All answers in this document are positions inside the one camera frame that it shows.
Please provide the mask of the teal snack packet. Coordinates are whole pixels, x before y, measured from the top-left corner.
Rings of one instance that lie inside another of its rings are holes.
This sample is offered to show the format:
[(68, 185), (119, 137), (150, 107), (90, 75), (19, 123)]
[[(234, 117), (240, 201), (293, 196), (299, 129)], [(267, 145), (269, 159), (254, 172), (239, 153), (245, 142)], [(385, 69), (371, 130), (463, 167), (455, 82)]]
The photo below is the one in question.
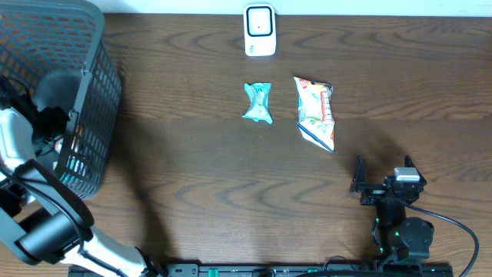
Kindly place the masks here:
[(273, 118), (269, 112), (268, 104), (271, 83), (245, 83), (244, 90), (247, 92), (251, 104), (242, 117), (252, 119), (255, 122), (265, 121), (271, 124)]

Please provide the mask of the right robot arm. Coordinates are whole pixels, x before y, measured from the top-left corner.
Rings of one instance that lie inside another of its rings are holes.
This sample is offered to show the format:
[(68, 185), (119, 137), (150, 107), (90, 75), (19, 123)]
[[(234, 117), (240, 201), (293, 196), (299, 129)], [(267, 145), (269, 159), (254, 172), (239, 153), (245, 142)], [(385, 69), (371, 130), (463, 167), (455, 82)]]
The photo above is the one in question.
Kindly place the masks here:
[(407, 206), (419, 199), (426, 184), (409, 156), (403, 167), (394, 168), (394, 174), (387, 175), (380, 184), (367, 181), (364, 163), (357, 160), (350, 191), (361, 194), (361, 205), (375, 207), (373, 240), (387, 262), (419, 263), (429, 258), (434, 226), (406, 213)]

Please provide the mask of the yellow snack bag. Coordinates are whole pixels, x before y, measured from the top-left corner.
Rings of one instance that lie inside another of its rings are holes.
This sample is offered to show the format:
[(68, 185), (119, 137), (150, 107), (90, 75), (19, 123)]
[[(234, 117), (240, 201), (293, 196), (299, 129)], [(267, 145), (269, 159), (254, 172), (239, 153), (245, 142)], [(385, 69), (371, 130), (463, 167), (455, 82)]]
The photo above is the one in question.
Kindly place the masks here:
[(334, 117), (329, 83), (294, 77), (298, 91), (298, 123), (302, 137), (318, 147), (334, 152)]

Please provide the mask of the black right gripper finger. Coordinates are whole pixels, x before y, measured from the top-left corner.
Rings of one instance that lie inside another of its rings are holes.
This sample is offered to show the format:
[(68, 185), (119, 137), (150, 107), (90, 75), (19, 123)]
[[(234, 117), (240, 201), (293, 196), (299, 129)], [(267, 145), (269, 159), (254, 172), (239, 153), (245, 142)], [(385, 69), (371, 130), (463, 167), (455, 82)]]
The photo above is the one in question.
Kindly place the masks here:
[[(417, 169), (416, 165), (414, 164), (412, 158), (409, 155), (406, 155), (404, 158), (404, 167), (415, 167)], [(419, 183), (422, 185), (426, 185), (427, 180), (425, 179), (425, 177), (423, 177), (423, 175), (421, 173), (420, 173), (420, 177), (421, 177), (421, 179), (420, 179)]]
[(363, 192), (367, 189), (367, 176), (361, 156), (357, 158), (357, 167), (351, 182), (350, 192)]

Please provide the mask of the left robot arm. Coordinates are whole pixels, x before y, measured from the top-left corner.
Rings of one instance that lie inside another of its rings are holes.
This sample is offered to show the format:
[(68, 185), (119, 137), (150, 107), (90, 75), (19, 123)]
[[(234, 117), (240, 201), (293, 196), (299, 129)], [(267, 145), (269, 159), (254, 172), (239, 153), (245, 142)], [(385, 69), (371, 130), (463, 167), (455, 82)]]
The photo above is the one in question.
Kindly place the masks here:
[(29, 265), (65, 263), (70, 276), (166, 276), (136, 247), (99, 229), (85, 203), (38, 158), (57, 153), (68, 124), (60, 106), (38, 109), (1, 78), (1, 241)]

